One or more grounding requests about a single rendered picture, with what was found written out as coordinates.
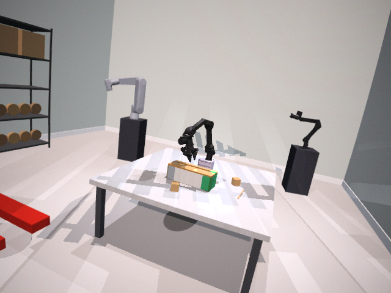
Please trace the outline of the small tan block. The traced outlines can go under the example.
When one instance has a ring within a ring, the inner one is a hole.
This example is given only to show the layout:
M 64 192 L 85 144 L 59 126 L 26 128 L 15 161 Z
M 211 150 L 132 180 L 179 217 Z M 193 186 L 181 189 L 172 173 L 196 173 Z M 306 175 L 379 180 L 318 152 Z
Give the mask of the small tan block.
M 170 191 L 171 191 L 171 192 L 178 192 L 178 190 L 179 190 L 179 185 L 180 185 L 180 182 L 172 181 Z
M 241 185 L 241 179 L 232 177 L 232 182 L 231 182 L 231 184 L 232 184 L 233 186 L 240 186 L 240 185 Z

